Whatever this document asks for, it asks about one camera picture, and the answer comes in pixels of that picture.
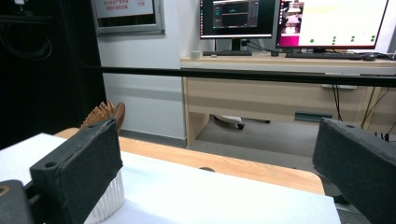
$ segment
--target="white table surface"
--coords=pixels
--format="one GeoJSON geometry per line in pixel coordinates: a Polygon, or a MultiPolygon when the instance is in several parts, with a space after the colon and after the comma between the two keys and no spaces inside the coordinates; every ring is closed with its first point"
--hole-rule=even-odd
{"type": "MultiPolygon", "coordinates": [[[[29,167],[64,139],[39,134],[0,151],[0,181],[30,181],[29,167]]],[[[125,202],[105,223],[340,223],[333,199],[121,152],[125,202]]]]}

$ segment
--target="black metal rail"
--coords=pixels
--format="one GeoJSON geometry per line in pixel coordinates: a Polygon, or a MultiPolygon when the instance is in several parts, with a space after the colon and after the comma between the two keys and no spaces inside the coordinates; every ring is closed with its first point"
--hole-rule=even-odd
{"type": "Polygon", "coordinates": [[[19,23],[19,24],[37,24],[46,25],[53,23],[52,17],[37,16],[8,16],[0,15],[0,23],[19,23]]]}
{"type": "Polygon", "coordinates": [[[268,71],[241,71],[217,69],[151,69],[131,67],[101,67],[82,65],[83,69],[95,70],[109,74],[152,75],[165,77],[205,77],[220,79],[317,83],[333,85],[354,85],[374,87],[396,87],[395,76],[326,76],[321,73],[294,73],[268,71]]]}

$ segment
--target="framed sign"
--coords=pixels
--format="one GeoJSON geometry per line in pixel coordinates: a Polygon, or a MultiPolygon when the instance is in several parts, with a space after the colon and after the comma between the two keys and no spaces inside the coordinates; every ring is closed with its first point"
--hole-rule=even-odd
{"type": "Polygon", "coordinates": [[[163,0],[92,0],[98,35],[164,34],[163,0]]]}

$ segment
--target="computer monitor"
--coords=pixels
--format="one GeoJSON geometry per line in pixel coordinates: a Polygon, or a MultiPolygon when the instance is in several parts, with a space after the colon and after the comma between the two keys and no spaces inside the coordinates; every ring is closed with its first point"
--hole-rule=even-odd
{"type": "Polygon", "coordinates": [[[276,0],[200,0],[201,39],[272,38],[276,0]]]}
{"type": "Polygon", "coordinates": [[[280,0],[276,48],[375,49],[388,0],[280,0]]]}

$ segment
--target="floor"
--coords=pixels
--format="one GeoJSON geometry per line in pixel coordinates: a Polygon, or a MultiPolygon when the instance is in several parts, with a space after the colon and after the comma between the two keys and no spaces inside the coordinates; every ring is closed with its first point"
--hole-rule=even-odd
{"type": "MultiPolygon", "coordinates": [[[[322,179],[326,195],[340,194],[336,186],[314,169],[312,155],[318,135],[317,125],[268,123],[255,119],[243,119],[243,122],[245,127],[239,130],[236,124],[212,116],[189,149],[313,172],[322,179]]],[[[163,138],[142,136],[140,139],[180,147],[163,138]]],[[[370,223],[351,205],[337,204],[336,207],[342,223],[370,223]]]]}

